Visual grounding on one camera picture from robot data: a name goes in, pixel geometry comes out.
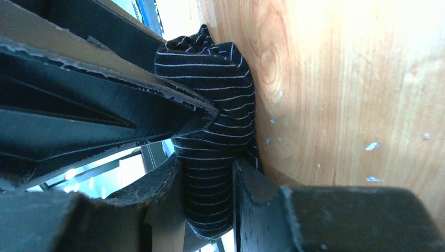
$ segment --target black striped cloth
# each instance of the black striped cloth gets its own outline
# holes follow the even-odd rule
[[[233,43],[215,45],[207,26],[158,49],[155,74],[183,84],[220,110],[205,131],[172,139],[184,163],[185,216],[198,236],[232,228],[232,162],[244,156],[260,169],[255,135],[255,90],[246,60]]]

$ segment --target wood grain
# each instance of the wood grain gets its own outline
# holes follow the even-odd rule
[[[445,233],[444,4],[197,0],[195,6],[214,40],[234,41],[248,60],[261,159],[271,178],[408,188]],[[367,151],[373,142],[379,147]]]

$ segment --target blue strip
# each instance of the blue strip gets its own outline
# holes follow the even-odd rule
[[[145,13],[144,5],[142,4],[142,0],[137,0],[137,3],[139,4],[139,7],[141,8],[141,14],[142,14],[142,22],[144,25],[148,28],[150,28],[149,24],[149,18],[147,17],[147,14]]]

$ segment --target rolled cloth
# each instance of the rolled cloth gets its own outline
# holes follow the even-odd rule
[[[232,228],[232,163],[245,157],[261,170],[255,141],[255,89],[234,43],[215,45],[206,25],[161,46],[155,74],[193,89],[220,114],[207,130],[172,139],[184,164],[185,216],[198,236]]]

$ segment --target striped fabric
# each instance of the striped fabric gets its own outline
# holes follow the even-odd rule
[[[184,163],[185,215],[198,236],[217,238],[232,228],[232,162],[244,156],[260,169],[249,66],[233,43],[215,45],[203,25],[196,35],[166,42],[157,51],[155,73],[220,110],[207,130],[172,139]]]

